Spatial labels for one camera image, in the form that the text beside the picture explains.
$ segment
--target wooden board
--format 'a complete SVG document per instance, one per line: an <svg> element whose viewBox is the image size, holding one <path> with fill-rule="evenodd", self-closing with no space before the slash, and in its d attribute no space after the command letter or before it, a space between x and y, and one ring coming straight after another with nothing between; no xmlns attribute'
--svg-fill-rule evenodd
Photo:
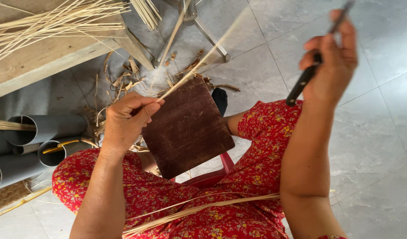
<svg viewBox="0 0 407 239"><path fill-rule="evenodd" d="M40 13L42 11L52 11L64 1L65 0L5 0L3 3L32 13ZM0 23L22 19L28 16L30 16L30 14L0 6ZM124 21L122 16L118 14L98 19L95 23L124 24ZM104 42L107 46L87 36L49 37L16 50L2 59L0 61L0 97L79 63L101 56L112 51L111 49L127 48L126 44L128 43L134 44L134 46L129 47L127 51L145 67L153 69L150 60L147 59L138 44L130 41L130 39L113 38L129 37L125 29L115 31L91 31L88 32L88 34L107 36L107 38L97 37L99 41ZM124 40L124 46L114 39Z"/></svg>
<svg viewBox="0 0 407 239"><path fill-rule="evenodd" d="M180 86L143 128L162 177L171 179L227 150L234 141L202 78Z"/></svg>

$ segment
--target hand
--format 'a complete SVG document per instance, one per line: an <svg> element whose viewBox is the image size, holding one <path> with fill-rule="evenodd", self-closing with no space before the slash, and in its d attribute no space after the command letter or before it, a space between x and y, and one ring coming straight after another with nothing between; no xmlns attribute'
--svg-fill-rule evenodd
<svg viewBox="0 0 407 239"><path fill-rule="evenodd" d="M134 144L141 129L152 121L150 118L164 100L156 102L158 98L143 97L137 92L128 93L119 102L106 110L106 125L102 150L112 156L122 156ZM135 116L130 113L144 106Z"/></svg>
<svg viewBox="0 0 407 239"><path fill-rule="evenodd" d="M340 14L340 10L332 10L330 18L335 21ZM316 75L302 92L304 101L313 106L334 109L357 66L355 28L348 18L339 25L338 32L341 34L342 47L337 46L332 34L313 37L304 45L308 52L299 63L302 70L314 63L313 56L316 52L320 52L323 58Z"/></svg>

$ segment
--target gray tile floor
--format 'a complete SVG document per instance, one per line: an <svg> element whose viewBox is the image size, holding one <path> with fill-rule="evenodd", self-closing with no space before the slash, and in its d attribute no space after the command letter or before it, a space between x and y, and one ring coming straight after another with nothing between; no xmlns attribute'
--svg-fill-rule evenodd
<svg viewBox="0 0 407 239"><path fill-rule="evenodd" d="M124 18L157 55L175 25L177 11L160 0L154 2L163 17L158 31L148 31L134 11ZM218 38L245 11L240 28L224 43L233 59L221 64L214 54L214 60L201 68L214 84L229 83L242 90L228 92L226 115L247 110L257 100L284 99L300 75L297 64L304 53L302 44L323 34L329 26L328 11L343 3L203 0L199 15ZM359 67L335 115L329 149L331 188L335 190L330 195L332 209L350 238L407 239L407 0L359 0L351 17L359 31ZM147 76L147 84L156 79L154 89L164 89L165 72L178 73L202 48L208 51L211 45L201 33L194 26L182 27L171 48L177 53L175 61L161 71L141 67L141 75ZM118 52L128 57L125 51ZM123 57L113 54L109 60L112 79L126 63ZM106 106L104 59L97 57L1 97L0 118L94 107L96 73L100 75L97 105ZM135 90L149 94L141 85ZM250 142L234 140L236 147L229 154L237 162ZM218 169L219 157L192 169L191 175ZM48 175L37 180L46 180ZM187 179L186 174L178 177L180 182ZM38 200L0 217L0 238L67 238L74 215L51 193Z"/></svg>

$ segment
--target red floral pants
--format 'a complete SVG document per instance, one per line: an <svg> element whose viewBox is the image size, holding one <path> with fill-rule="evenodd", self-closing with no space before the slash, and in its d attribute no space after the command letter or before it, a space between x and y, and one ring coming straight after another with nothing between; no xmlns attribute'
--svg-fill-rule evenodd
<svg viewBox="0 0 407 239"><path fill-rule="evenodd" d="M140 158L129 151L123 160L123 187L126 218L213 193L240 192L257 195L278 193L280 165L287 143L301 112L285 101L257 102L239 121L239 135L252 140L251 147L231 173L212 188L199 189L174 183L141 170ZM75 153L53 173L53 193L77 213L87 191L99 149ZM126 220L125 229L199 205L246 197L236 193L199 198L136 220ZM287 238L281 220L280 200L252 201L223 207L209 207L195 214L155 227L134 238Z"/></svg>

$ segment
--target woman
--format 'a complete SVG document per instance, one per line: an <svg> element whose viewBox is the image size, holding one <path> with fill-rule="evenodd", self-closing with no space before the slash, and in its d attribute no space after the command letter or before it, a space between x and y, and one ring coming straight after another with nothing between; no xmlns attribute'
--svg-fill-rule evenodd
<svg viewBox="0 0 407 239"><path fill-rule="evenodd" d="M331 17L336 19L339 13L334 10ZM70 237L121 238L123 230L177 211L249 195L222 193L131 218L191 198L239 192L280 193L280 200L209 207L134 238L287 238L281 223L284 216L296 239L347 238L330 209L328 142L335 106L352 78L357 56L355 30L349 20L340 25L339 32L341 48L331 34L304 45L308 52L301 69L312 65L315 51L324 62L306 86L303 102L293 107L283 100L257 102L249 111L225 117L232 135L252 140L252 145L213 188L200 190L149 174L142 169L153 167L154 161L128 151L164 101L133 93L110 106L101 149L70 156L53 174L53 193L78 213ZM131 117L129 113L141 106Z"/></svg>

